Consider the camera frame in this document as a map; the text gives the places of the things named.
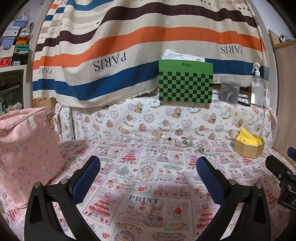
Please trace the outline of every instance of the blue stripe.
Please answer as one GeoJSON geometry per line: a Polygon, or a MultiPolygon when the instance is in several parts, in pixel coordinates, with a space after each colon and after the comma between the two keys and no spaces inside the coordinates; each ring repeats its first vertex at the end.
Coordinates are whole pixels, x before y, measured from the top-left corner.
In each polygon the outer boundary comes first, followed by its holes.
{"type": "Polygon", "coordinates": [[[51,21],[53,19],[54,15],[46,15],[44,21],[51,21]]]}
{"type": "Polygon", "coordinates": [[[91,3],[87,5],[80,5],[77,4],[74,0],[68,0],[66,6],[72,5],[77,11],[89,11],[108,2],[113,2],[113,0],[92,0],[91,3]]]}
{"type": "MultiPolygon", "coordinates": [[[[237,75],[254,75],[251,73],[253,63],[239,60],[220,60],[206,58],[206,62],[213,64],[213,74],[237,74],[237,75]]],[[[260,76],[265,80],[269,79],[269,68],[261,66],[260,76]]]]}
{"type": "MultiPolygon", "coordinates": [[[[65,7],[59,7],[56,9],[54,15],[56,15],[57,13],[63,13],[65,10],[65,7]]],[[[46,15],[44,21],[51,21],[54,18],[54,15],[46,15]]]]}
{"type": "MultiPolygon", "coordinates": [[[[252,63],[237,60],[206,59],[206,62],[213,63],[214,74],[237,74],[254,75],[251,73],[252,63]]],[[[263,77],[268,73],[269,68],[261,67],[260,73],[263,77]]],[[[158,76],[158,61],[142,64],[139,66],[124,69],[114,75],[107,76],[90,83],[81,85],[68,85],[66,82],[55,79],[39,79],[33,81],[33,91],[55,90],[57,94],[72,96],[78,100],[90,100],[114,91],[133,86],[151,80],[158,76]]]]}
{"type": "Polygon", "coordinates": [[[81,85],[68,85],[54,79],[33,81],[33,91],[55,90],[57,94],[72,96],[78,100],[90,100],[114,91],[151,80],[158,76],[158,61],[124,69],[114,75],[81,85]]]}

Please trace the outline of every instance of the checkerboard pattern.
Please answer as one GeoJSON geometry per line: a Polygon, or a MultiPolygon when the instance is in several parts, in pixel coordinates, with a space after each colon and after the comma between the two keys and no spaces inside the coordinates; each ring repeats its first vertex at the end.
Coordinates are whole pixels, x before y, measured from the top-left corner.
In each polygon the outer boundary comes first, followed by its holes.
{"type": "Polygon", "coordinates": [[[213,75],[159,72],[159,100],[212,103],[213,75]]]}

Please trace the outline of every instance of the white box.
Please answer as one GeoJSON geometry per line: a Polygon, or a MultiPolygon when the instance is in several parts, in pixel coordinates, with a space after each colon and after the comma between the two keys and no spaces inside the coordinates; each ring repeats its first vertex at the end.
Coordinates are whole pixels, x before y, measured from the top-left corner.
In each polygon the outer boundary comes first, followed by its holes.
{"type": "Polygon", "coordinates": [[[2,37],[16,37],[18,35],[19,30],[20,30],[20,27],[15,27],[15,26],[7,27],[2,37]]]}
{"type": "Polygon", "coordinates": [[[15,51],[15,45],[0,46],[0,58],[12,57],[15,51]]]}

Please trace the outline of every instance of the clear plastic container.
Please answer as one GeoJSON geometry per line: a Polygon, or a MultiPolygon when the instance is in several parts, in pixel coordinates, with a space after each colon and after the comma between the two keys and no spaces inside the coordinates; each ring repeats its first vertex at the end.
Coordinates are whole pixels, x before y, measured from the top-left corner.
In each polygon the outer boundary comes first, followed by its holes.
{"type": "Polygon", "coordinates": [[[221,101],[228,104],[237,104],[241,80],[233,76],[221,76],[221,101]]]}
{"type": "Polygon", "coordinates": [[[264,79],[260,76],[252,78],[251,104],[262,108],[264,103],[264,79]]]}

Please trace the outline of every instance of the printed tablecloth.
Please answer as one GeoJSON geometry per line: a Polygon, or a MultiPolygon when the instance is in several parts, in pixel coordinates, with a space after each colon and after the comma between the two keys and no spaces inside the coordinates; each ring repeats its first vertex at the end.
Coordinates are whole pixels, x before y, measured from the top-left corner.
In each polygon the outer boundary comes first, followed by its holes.
{"type": "MultiPolygon", "coordinates": [[[[278,180],[266,169],[265,159],[273,154],[292,170],[293,167],[270,148],[252,159],[234,152],[230,141],[193,142],[205,146],[204,154],[194,148],[176,147],[173,141],[138,134],[63,141],[60,149],[66,166],[51,183],[70,177],[91,155],[96,155],[101,160],[101,170],[77,207],[101,240],[194,241],[219,209],[196,171],[197,159],[206,156],[227,179],[243,185],[263,185],[274,240],[289,221],[289,211],[277,203],[278,180]]],[[[26,209],[15,207],[2,187],[0,200],[10,226],[24,240],[26,209]]],[[[54,203],[54,207],[63,230],[73,237],[58,204],[54,203]]],[[[224,237],[231,233],[241,209],[239,205],[224,237]]]]}

